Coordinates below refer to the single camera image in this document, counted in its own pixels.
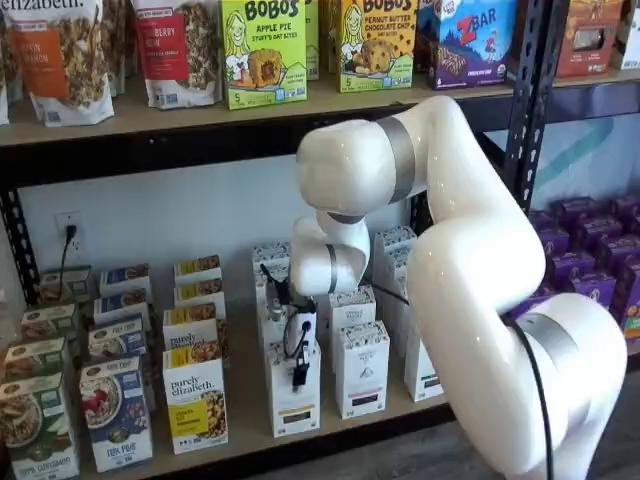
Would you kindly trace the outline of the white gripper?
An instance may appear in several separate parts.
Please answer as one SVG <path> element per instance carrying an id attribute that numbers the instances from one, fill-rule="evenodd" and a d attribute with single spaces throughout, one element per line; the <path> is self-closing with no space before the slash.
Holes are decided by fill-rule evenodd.
<path id="1" fill-rule="evenodd" d="M 305 384 L 310 367 L 309 352 L 303 349 L 315 344 L 317 314 L 292 311 L 287 320 L 287 358 L 295 358 L 292 389 L 298 392 Z"/>

